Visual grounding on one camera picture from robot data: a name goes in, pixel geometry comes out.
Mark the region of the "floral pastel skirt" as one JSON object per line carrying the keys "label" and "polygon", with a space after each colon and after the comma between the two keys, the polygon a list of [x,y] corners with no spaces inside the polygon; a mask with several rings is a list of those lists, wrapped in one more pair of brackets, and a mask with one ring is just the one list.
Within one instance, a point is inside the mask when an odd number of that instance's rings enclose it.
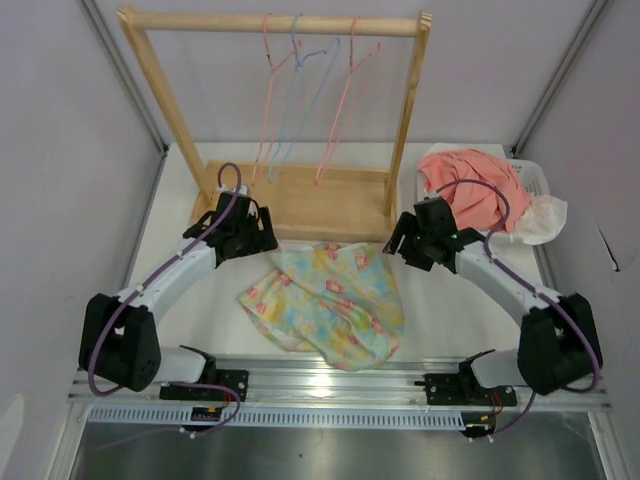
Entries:
{"label": "floral pastel skirt", "polygon": [[324,242],[269,259],[272,271],[237,301],[280,349],[317,353],[349,372],[377,368],[399,349],[405,315],[378,245]]}

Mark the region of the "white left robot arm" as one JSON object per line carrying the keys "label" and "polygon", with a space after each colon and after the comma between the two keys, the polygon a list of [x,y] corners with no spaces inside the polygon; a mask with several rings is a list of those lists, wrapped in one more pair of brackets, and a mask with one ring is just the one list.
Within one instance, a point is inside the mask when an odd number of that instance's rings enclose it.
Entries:
{"label": "white left robot arm", "polygon": [[98,293],[85,310],[79,366],[91,391],[98,378],[140,392],[153,383],[178,383],[197,400],[216,390],[212,355],[194,347],[163,347],[157,327],[171,307],[222,263],[277,248],[271,214],[250,196],[224,192],[215,210],[182,235],[175,252],[145,280],[109,296]]}

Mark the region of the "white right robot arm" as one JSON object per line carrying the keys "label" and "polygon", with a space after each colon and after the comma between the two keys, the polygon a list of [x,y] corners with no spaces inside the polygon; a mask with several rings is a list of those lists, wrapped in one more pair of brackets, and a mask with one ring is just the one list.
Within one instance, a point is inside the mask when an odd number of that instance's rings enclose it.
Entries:
{"label": "white right robot arm", "polygon": [[603,358],[589,301],[536,287],[491,249],[490,238],[473,228],[458,229],[449,204],[426,198],[403,212],[383,248],[423,271],[441,265],[480,288],[518,325],[518,345],[465,359],[456,380],[458,395],[479,403],[493,387],[524,384],[538,395],[574,391],[589,377],[601,378]]}

